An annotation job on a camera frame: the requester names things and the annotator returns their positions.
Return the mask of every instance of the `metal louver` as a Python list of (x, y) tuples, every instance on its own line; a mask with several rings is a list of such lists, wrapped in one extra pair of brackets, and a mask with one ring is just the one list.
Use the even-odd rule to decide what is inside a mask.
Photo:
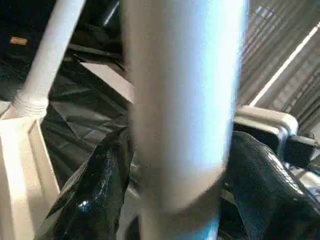
[[(250, 1), (239, 104), (256, 96), (319, 20), (320, 5), (313, 0)], [(265, 106), (264, 100), (259, 105)]]

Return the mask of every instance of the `shiny black plastic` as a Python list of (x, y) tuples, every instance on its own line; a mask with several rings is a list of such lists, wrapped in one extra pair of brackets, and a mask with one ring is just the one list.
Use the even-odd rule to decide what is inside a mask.
[(250, 239), (316, 239), (319, 202), (268, 146), (234, 132), (227, 177)]
[(64, 185), (34, 240), (115, 240), (133, 146), (127, 128), (108, 134)]

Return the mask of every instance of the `white pvc pipe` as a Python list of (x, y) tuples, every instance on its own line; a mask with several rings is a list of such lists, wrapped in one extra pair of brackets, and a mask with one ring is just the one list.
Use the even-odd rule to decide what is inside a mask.
[(227, 163), (245, 7), (245, 0), (125, 1), (143, 240), (217, 234), (219, 191), (201, 213), (210, 221), (188, 213)]
[(21, 116), (46, 112), (48, 94), (86, 0), (57, 0), (25, 84), (13, 103)]

